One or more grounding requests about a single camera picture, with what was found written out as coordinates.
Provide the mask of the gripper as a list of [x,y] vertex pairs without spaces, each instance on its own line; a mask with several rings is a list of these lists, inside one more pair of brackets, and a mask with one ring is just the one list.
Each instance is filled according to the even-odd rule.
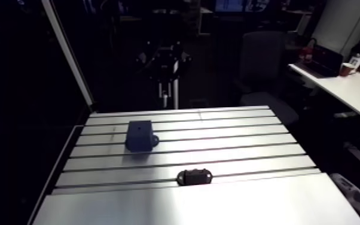
[[137,55],[137,73],[157,82],[170,82],[184,75],[190,67],[190,54],[182,42],[147,41]]

